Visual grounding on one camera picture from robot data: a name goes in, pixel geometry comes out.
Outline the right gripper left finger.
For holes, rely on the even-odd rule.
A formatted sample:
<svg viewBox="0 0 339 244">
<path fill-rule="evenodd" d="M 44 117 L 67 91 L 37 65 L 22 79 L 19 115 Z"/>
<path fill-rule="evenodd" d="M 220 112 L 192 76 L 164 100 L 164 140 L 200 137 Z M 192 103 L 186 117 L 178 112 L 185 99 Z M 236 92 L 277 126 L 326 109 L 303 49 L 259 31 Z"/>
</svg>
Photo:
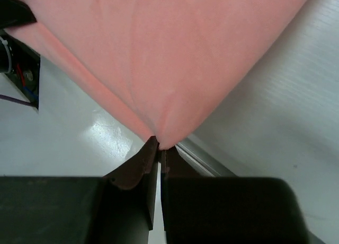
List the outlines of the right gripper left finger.
<svg viewBox="0 0 339 244">
<path fill-rule="evenodd" d="M 1 177 L 1 243 L 146 243 L 158 141 L 103 177 Z"/>
</svg>

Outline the pink t-shirt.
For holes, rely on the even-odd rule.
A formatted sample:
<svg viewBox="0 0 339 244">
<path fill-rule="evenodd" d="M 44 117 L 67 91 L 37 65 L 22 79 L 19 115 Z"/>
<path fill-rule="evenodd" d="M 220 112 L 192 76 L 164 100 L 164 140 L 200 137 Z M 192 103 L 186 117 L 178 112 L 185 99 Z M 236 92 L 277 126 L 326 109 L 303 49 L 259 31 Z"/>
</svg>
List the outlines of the pink t-shirt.
<svg viewBox="0 0 339 244">
<path fill-rule="evenodd" d="M 190 135 L 307 0 L 21 0 L 7 32 L 63 70 L 143 140 Z"/>
</svg>

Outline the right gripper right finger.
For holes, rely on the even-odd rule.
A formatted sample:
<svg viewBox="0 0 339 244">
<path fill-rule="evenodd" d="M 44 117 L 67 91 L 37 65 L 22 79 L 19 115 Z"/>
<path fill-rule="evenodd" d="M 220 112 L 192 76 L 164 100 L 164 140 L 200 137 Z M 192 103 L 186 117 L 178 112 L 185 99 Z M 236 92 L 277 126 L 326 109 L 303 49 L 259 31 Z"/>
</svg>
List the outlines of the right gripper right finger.
<svg viewBox="0 0 339 244">
<path fill-rule="evenodd" d="M 168 243 L 308 243 L 290 186 L 278 178 L 206 177 L 176 148 L 161 151 Z"/>
</svg>

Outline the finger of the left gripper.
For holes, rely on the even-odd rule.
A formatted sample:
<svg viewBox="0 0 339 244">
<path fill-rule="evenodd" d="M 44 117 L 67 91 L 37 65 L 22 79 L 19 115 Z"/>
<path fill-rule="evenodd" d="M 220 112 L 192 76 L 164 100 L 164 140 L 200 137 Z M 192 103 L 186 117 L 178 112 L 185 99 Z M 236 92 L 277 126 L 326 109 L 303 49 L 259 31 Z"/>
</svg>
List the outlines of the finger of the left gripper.
<svg viewBox="0 0 339 244">
<path fill-rule="evenodd" d="M 1 29 L 36 23 L 36 18 L 24 2 L 1 0 Z"/>
</svg>

